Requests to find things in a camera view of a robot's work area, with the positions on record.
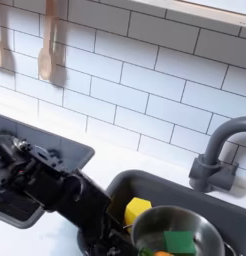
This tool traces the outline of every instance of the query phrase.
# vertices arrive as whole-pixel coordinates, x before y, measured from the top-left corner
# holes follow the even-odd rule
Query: orange object
[[[160,252],[156,252],[156,253],[154,254],[154,256],[173,256],[173,255],[170,254],[170,253],[167,253],[167,252],[162,252],[162,251],[160,251]]]

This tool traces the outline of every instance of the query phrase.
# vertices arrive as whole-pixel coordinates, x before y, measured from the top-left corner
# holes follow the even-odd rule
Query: pot rim
[[[210,222],[208,221],[205,217],[201,216],[200,214],[194,212],[194,211],[191,211],[191,210],[188,210],[186,208],[183,208],[183,207],[179,207],[179,206],[175,206],[175,205],[160,205],[160,206],[155,206],[151,209],[148,209],[146,211],[144,211],[142,214],[140,214],[134,221],[133,223],[133,226],[132,226],[132,231],[131,231],[131,242],[132,242],[132,245],[135,246],[135,242],[134,242],[134,230],[135,230],[135,227],[136,225],[138,224],[138,222],[140,222],[140,220],[142,220],[142,218],[144,216],[146,216],[147,214],[149,214],[150,212],[156,210],[156,209],[174,209],[174,210],[180,210],[180,211],[183,211],[185,213],[188,213],[188,214],[192,214],[194,215],[195,217],[198,217],[200,218],[202,221],[204,221],[205,223],[207,223],[210,228],[214,231],[214,233],[217,235],[218,239],[219,239],[219,242],[220,242],[220,247],[221,247],[221,253],[222,255],[221,256],[225,256],[225,247],[224,247],[224,241],[222,239],[222,236],[220,235],[219,231],[215,228],[215,226]]]

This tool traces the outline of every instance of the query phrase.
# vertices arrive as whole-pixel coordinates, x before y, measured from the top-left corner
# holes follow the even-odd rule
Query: yellow sponge
[[[126,226],[132,225],[135,219],[145,212],[146,210],[152,208],[151,202],[134,197],[131,202],[127,205],[125,210],[125,224]]]

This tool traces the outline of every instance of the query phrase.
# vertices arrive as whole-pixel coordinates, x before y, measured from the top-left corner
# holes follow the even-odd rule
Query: green sponge
[[[176,256],[195,256],[196,249],[193,241],[193,232],[190,231],[165,231],[165,251]]]
[[[153,252],[149,248],[143,247],[138,256],[153,256]]]

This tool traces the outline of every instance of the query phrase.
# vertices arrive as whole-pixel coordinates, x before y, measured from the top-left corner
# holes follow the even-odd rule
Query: black sink
[[[176,205],[192,210],[210,221],[237,255],[246,256],[246,210],[198,193],[189,188],[142,171],[127,171],[118,175],[107,192],[112,197],[109,212],[123,223],[126,205],[140,197],[159,205]]]

